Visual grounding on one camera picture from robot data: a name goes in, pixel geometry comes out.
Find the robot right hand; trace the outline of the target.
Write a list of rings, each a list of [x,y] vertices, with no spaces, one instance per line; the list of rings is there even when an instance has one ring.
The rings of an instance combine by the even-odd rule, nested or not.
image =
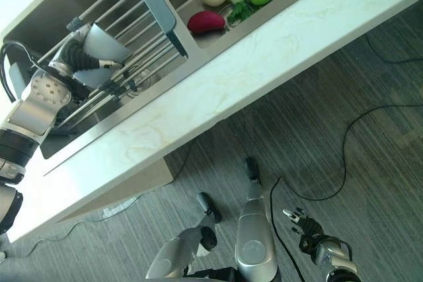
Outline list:
[[[322,226],[314,218],[308,216],[302,208],[296,207],[295,211],[282,209],[282,212],[295,225],[295,229],[301,229],[301,234],[311,237],[324,234]]]

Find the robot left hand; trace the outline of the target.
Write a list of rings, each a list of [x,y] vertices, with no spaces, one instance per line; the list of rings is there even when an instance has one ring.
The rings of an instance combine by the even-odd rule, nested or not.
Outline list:
[[[48,66],[68,77],[86,71],[112,71],[122,67],[129,53],[97,24],[85,24],[65,39]]]

